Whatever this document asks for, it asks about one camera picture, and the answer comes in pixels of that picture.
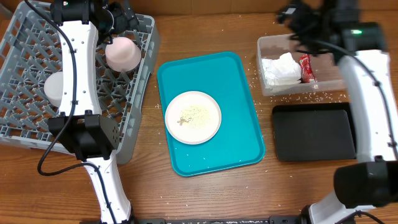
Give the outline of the red snack wrapper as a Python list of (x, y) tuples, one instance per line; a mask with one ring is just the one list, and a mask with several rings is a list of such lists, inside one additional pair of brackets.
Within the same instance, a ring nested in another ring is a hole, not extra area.
[(301, 80), (302, 83), (313, 83), (316, 82), (317, 79), (314, 76), (310, 56), (305, 54), (300, 57), (299, 65), (301, 67)]

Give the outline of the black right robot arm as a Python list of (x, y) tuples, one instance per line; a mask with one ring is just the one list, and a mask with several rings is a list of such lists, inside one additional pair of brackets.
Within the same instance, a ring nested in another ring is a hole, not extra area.
[(372, 209), (397, 202), (397, 106), (381, 26), (363, 22), (356, 1), (325, 1), (318, 9), (300, 0), (277, 12), (292, 31), (297, 52), (331, 53), (350, 95), (357, 164), (340, 167), (333, 191), (306, 206), (297, 223), (353, 223)]

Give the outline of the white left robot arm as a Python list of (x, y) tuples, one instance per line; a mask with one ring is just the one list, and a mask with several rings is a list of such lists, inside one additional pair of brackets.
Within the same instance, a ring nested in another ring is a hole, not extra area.
[(58, 116), (47, 122), (55, 139), (43, 158), (60, 142), (78, 163), (50, 175), (84, 167), (99, 201), (100, 223), (134, 223), (116, 162), (118, 123), (102, 114), (95, 56), (98, 45), (112, 44), (114, 35), (138, 21), (107, 1), (54, 1), (50, 12), (46, 21), (58, 31), (62, 45), (63, 89)]

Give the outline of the white napkin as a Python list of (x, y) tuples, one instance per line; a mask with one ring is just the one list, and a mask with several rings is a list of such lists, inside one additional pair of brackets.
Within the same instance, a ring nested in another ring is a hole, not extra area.
[(293, 85), (301, 82), (301, 67), (291, 53), (282, 54), (278, 59), (263, 58), (264, 78), (270, 86)]

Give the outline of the grey bowl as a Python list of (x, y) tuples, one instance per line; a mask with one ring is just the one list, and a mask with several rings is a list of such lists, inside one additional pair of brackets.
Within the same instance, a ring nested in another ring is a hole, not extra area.
[(48, 101), (55, 107), (59, 107), (63, 95), (63, 72), (51, 74), (45, 81), (44, 92)]

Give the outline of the large white plate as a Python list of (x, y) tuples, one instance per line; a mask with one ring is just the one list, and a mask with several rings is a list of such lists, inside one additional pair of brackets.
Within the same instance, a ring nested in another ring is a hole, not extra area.
[(222, 115), (220, 106), (210, 95), (201, 91), (186, 91), (169, 103), (164, 121), (174, 139), (197, 145), (216, 135)]

